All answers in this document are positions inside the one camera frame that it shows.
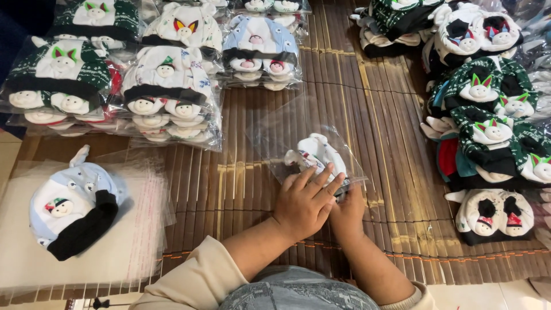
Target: person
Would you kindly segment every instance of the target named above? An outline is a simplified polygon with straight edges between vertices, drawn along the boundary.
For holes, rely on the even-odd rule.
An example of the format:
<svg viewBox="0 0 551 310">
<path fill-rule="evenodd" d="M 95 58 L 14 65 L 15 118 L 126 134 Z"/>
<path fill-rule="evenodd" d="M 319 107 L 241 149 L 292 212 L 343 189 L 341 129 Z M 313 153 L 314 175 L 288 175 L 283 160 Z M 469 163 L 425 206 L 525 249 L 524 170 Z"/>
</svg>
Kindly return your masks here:
<svg viewBox="0 0 551 310">
<path fill-rule="evenodd" d="M 155 284 L 130 310 L 382 309 L 436 310 L 426 286 L 410 282 L 364 234 L 361 187 L 336 203 L 340 173 L 323 187 L 330 163 L 289 176 L 273 216 L 222 242 L 207 236 L 187 260 Z M 326 220 L 346 255 L 357 287 L 297 266 L 266 267 Z"/>
</svg>

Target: woven bamboo mat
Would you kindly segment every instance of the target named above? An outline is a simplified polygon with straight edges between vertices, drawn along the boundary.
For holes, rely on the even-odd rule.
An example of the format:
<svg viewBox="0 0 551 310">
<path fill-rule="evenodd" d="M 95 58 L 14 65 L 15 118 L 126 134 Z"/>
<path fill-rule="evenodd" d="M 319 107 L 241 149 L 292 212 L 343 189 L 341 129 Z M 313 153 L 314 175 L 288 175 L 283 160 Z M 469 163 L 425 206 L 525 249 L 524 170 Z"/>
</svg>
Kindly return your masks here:
<svg viewBox="0 0 551 310">
<path fill-rule="evenodd" d="M 314 122 L 323 123 L 331 116 L 371 181 L 364 194 L 365 233 L 409 279 L 464 285 L 551 275 L 551 254 L 536 240 L 468 247 L 458 239 L 453 224 L 458 204 L 444 199 L 449 189 L 434 164 L 436 145 L 419 130 L 426 100 L 420 53 L 368 59 L 359 46 L 359 27 L 348 20 L 352 9 L 366 2 L 310 3 L 314 14 L 308 19 L 310 36 L 300 49 L 304 71 L 300 89 L 227 90 L 222 153 L 183 145 L 165 149 L 177 222 L 166 229 L 168 247 L 161 274 L 182 264 L 205 236 L 222 240 L 270 216 L 280 185 L 245 136 L 245 128 L 286 102 L 308 95 L 318 103 L 308 102 L 304 111 Z M 304 111 L 296 111 L 296 117 L 272 137 L 301 134 Z M 26 137 L 18 160 L 68 162 L 85 143 L 91 145 L 92 157 L 128 148 L 128 138 L 109 135 Z M 328 223 L 274 264 L 352 277 Z M 45 287 L 12 303 L 142 291 L 149 282 Z M 7 302 L 0 298 L 0 306 Z"/>
</svg>

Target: hand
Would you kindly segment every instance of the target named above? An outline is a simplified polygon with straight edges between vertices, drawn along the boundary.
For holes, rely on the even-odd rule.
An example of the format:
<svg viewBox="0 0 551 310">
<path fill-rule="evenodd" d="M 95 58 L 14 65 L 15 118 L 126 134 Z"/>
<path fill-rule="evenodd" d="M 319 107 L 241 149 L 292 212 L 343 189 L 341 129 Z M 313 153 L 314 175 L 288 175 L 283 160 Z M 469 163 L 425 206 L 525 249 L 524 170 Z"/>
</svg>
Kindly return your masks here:
<svg viewBox="0 0 551 310">
<path fill-rule="evenodd" d="M 273 218 L 279 224 L 280 231 L 293 243 L 319 231 L 327 220 L 331 206 L 335 202 L 333 194 L 345 177 L 344 173 L 339 173 L 323 188 L 333 167 L 333 163 L 329 163 L 322 173 L 307 185 L 316 167 L 291 175 L 283 181 Z"/>
<path fill-rule="evenodd" d="M 365 204 L 361 195 L 361 186 L 351 185 L 344 201 L 334 204 L 329 214 L 331 228 L 337 241 L 344 243 L 349 240 L 356 240 L 365 235 L 362 218 L 364 217 Z"/>
</svg>

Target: person's left hand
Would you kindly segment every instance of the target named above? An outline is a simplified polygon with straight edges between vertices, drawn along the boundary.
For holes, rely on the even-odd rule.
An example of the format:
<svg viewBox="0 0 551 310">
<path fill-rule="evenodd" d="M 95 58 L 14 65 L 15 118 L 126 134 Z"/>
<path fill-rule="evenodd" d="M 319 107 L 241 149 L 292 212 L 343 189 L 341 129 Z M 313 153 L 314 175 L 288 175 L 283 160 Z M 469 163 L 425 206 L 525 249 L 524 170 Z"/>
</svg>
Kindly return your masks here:
<svg viewBox="0 0 551 310">
<path fill-rule="evenodd" d="M 319 231 L 327 220 L 335 202 L 333 194 L 345 177 L 344 173 L 339 173 L 324 188 L 323 185 L 331 175 L 333 167 L 333 163 L 329 163 L 323 172 L 307 185 L 316 167 L 291 175 L 283 181 L 273 218 L 279 224 L 282 234 L 287 235 L 293 243 Z"/>
</svg>

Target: beige sleeve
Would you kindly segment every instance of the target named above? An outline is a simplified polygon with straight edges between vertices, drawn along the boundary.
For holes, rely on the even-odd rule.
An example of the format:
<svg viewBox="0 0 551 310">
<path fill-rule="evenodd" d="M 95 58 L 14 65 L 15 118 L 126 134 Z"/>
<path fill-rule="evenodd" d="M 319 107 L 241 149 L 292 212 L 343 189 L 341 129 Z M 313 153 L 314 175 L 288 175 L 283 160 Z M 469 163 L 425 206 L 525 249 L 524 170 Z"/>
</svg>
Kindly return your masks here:
<svg viewBox="0 0 551 310">
<path fill-rule="evenodd" d="M 406 300 L 380 306 L 381 310 L 438 310 L 426 285 L 419 282 L 412 282 L 412 284 L 415 286 L 413 295 Z"/>
<path fill-rule="evenodd" d="M 146 286 L 129 310 L 215 310 L 244 284 L 248 282 L 226 248 L 207 236 L 183 264 Z"/>
</svg>

